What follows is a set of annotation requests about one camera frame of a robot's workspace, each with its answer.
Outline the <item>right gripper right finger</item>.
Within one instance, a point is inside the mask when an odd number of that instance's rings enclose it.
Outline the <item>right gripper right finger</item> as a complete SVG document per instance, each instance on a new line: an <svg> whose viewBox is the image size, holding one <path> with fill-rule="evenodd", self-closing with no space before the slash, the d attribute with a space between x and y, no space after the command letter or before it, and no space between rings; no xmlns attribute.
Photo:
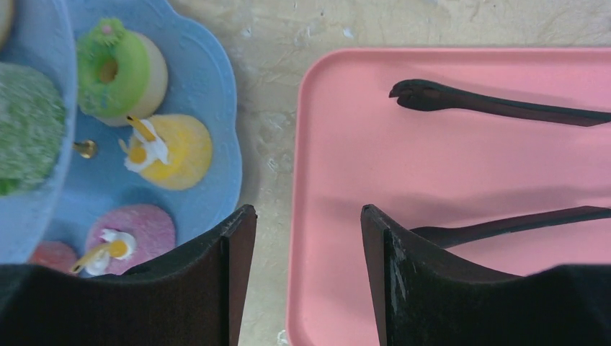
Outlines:
<svg viewBox="0 0 611 346"><path fill-rule="evenodd" d="M407 229L365 205L360 223L380 344L608 345L609 265L558 265L518 276L450 247L609 217L609 208L580 206L454 229Z"/></svg>

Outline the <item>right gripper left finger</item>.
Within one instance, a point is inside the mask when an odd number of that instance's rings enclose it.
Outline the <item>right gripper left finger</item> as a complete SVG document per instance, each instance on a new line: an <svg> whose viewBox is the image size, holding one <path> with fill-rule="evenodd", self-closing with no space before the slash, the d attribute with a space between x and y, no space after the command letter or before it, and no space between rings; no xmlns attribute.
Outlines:
<svg viewBox="0 0 611 346"><path fill-rule="evenodd" d="M1 266L3 345L237 345L257 229L243 205L122 275Z"/></svg>

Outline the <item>yellow small cake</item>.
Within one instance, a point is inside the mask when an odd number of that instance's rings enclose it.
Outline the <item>yellow small cake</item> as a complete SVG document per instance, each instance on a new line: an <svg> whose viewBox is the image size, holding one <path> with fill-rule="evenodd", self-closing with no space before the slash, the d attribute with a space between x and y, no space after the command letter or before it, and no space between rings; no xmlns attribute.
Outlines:
<svg viewBox="0 0 611 346"><path fill-rule="evenodd" d="M213 158L213 142L206 126L184 114L126 117L133 129L128 142L119 144L126 154L125 168L167 190L194 187L206 175Z"/></svg>

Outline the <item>blue three-tier cake stand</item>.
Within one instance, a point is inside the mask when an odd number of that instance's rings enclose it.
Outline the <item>blue three-tier cake stand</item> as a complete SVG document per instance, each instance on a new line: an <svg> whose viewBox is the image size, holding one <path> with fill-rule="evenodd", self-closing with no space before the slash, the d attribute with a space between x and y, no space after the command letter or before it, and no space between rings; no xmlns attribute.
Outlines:
<svg viewBox="0 0 611 346"><path fill-rule="evenodd" d="M159 112L192 115L208 128L212 163L194 187L169 191L129 172L117 141L128 138L130 130L108 127L76 106L76 39L103 17L121 19L128 29L152 39L164 55L169 85ZM18 1L1 60L48 76L68 111L53 173L36 189L1 199L2 263L27 262L43 240L62 241L83 254L94 222L124 205L163 208L173 219L178 244L209 231L234 211L242 158L233 69L217 38L177 14L167 1Z"/></svg>

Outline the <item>black serving tongs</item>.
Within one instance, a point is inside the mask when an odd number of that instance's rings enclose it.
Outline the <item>black serving tongs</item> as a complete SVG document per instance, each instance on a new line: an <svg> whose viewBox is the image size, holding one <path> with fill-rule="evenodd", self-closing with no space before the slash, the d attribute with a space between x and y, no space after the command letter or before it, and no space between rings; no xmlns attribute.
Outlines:
<svg viewBox="0 0 611 346"><path fill-rule="evenodd" d="M422 112L455 108L581 127L592 127L610 122L609 112L490 97L424 79L400 81L392 86L388 96L395 98L396 103L403 108ZM609 217L609 208L586 205L457 228L423 226L412 229L411 232L441 248L447 249L503 234Z"/></svg>

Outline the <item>green frosted cake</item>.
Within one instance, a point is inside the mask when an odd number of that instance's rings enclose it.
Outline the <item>green frosted cake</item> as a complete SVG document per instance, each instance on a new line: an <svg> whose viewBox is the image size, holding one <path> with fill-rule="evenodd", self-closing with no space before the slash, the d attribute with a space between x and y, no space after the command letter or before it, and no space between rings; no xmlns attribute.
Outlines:
<svg viewBox="0 0 611 346"><path fill-rule="evenodd" d="M166 59L147 36L114 17L102 18L76 42L78 106L105 125L152 116L169 83Z"/></svg>

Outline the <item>green purple small cake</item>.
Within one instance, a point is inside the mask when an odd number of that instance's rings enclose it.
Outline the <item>green purple small cake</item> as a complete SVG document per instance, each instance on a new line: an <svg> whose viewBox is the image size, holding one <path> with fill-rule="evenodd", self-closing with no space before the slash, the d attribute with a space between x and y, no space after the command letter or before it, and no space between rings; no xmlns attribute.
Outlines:
<svg viewBox="0 0 611 346"><path fill-rule="evenodd" d="M1 64L1 195L32 190L53 171L65 135L66 109L45 74Z"/></svg>

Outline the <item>pink sprinkled cake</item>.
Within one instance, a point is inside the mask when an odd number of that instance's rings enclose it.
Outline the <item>pink sprinkled cake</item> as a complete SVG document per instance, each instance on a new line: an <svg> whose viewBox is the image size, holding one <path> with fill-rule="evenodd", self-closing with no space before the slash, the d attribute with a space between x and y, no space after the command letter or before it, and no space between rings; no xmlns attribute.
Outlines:
<svg viewBox="0 0 611 346"><path fill-rule="evenodd" d="M76 263L75 251L61 241L42 241L38 244L28 262L72 275L72 266Z"/></svg>

